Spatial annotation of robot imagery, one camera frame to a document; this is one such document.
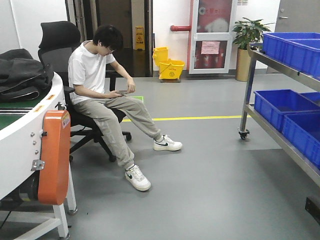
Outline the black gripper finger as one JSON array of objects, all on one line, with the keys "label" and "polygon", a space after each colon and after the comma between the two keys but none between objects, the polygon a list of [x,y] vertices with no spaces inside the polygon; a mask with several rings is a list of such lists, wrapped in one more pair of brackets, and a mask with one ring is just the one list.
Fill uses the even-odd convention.
[{"label": "black gripper finger", "polygon": [[304,208],[320,224],[320,201],[313,196],[307,196]]}]

